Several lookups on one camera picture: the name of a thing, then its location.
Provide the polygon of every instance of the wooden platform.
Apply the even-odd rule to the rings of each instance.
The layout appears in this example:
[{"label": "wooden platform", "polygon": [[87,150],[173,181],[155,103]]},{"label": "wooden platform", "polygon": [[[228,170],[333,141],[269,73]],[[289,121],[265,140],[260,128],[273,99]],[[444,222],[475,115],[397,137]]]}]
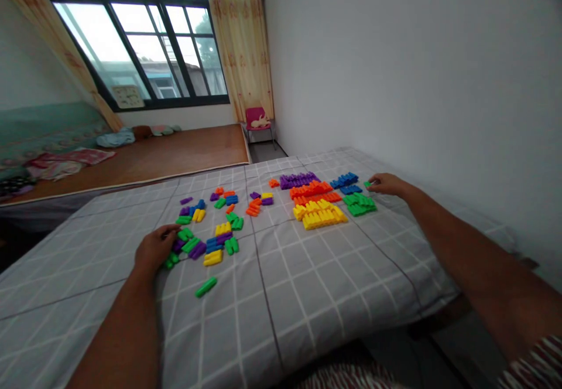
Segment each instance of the wooden platform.
[{"label": "wooden platform", "polygon": [[250,162],[239,124],[151,137],[113,151],[117,154],[99,165],[88,166],[57,182],[41,180],[31,192],[14,197],[2,206],[153,182]]}]

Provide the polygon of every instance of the beige curtain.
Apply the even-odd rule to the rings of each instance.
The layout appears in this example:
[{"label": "beige curtain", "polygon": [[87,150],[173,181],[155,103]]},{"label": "beige curtain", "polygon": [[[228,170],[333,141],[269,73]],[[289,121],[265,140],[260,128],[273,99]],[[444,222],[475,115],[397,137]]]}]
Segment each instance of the beige curtain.
[{"label": "beige curtain", "polygon": [[68,67],[84,88],[90,92],[98,108],[113,131],[123,127],[119,117],[98,93],[94,80],[68,35],[62,20],[49,0],[12,0],[35,26],[39,35],[59,59]]},{"label": "beige curtain", "polygon": [[209,0],[228,95],[238,121],[263,107],[274,117],[262,0]]}]

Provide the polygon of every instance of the striped clothing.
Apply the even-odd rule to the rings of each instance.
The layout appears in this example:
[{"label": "striped clothing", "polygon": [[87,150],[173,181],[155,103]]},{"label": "striped clothing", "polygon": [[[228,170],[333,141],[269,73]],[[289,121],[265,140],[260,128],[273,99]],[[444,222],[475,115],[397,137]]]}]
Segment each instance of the striped clothing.
[{"label": "striped clothing", "polygon": [[[280,387],[292,389],[400,389],[393,375],[374,360],[339,354]],[[562,339],[549,336],[514,361],[498,381],[501,389],[562,388]]]}]

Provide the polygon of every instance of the white wall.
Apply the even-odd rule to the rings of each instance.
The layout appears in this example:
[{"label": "white wall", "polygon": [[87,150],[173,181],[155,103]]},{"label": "white wall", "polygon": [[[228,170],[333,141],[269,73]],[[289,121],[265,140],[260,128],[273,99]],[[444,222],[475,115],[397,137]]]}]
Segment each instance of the white wall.
[{"label": "white wall", "polygon": [[217,127],[234,124],[234,113],[230,104],[201,107],[174,108],[153,111],[120,112],[119,117],[126,127],[136,125],[179,125],[182,129]]},{"label": "white wall", "polygon": [[11,0],[0,0],[0,111],[82,99],[63,65]]},{"label": "white wall", "polygon": [[370,152],[508,223],[562,289],[562,0],[266,0],[266,19],[289,155]]}]

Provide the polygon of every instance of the window pane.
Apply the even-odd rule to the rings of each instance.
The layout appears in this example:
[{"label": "window pane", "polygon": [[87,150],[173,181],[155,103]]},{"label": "window pane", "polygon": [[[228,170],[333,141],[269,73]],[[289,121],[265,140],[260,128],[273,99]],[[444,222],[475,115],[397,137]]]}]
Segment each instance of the window pane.
[{"label": "window pane", "polygon": [[167,5],[168,15],[176,33],[190,33],[183,7]]},{"label": "window pane", "polygon": [[[164,87],[173,87],[176,92],[175,97],[180,97],[181,94],[177,89],[176,82],[170,71],[170,66],[168,65],[162,46],[160,45],[159,38],[157,36],[128,36],[128,38],[156,95],[159,98],[164,97],[161,96],[162,93],[158,92],[157,88],[161,87],[163,81],[166,81],[168,84]],[[175,73],[181,85],[183,78],[179,69],[177,69]],[[186,97],[189,96],[187,90],[184,95]]]},{"label": "window pane", "polygon": [[187,7],[187,14],[193,33],[212,33],[211,22],[206,8]]},{"label": "window pane", "polygon": [[76,37],[101,79],[112,92],[112,86],[123,83],[139,87],[144,99],[148,92],[117,34],[105,7],[93,4],[54,4]]},{"label": "window pane", "polygon": [[183,60],[186,62],[187,72],[195,89],[195,95],[207,96],[208,92],[203,79],[203,71],[199,66],[192,39],[190,37],[178,36],[177,42],[180,46]]},{"label": "window pane", "polygon": [[126,32],[150,32],[154,33],[154,27],[148,17],[148,11],[144,5],[135,4],[111,4],[117,18]]},{"label": "window pane", "polygon": [[149,5],[149,8],[150,13],[152,14],[152,18],[154,19],[154,23],[156,24],[156,30],[161,33],[166,33],[166,28],[164,27],[162,17],[160,17],[160,11],[158,11],[158,7],[156,5]]},{"label": "window pane", "polygon": [[211,37],[197,37],[199,56],[205,69],[207,82],[212,95],[226,94],[227,87],[222,76],[221,60],[218,56],[215,40]]}]

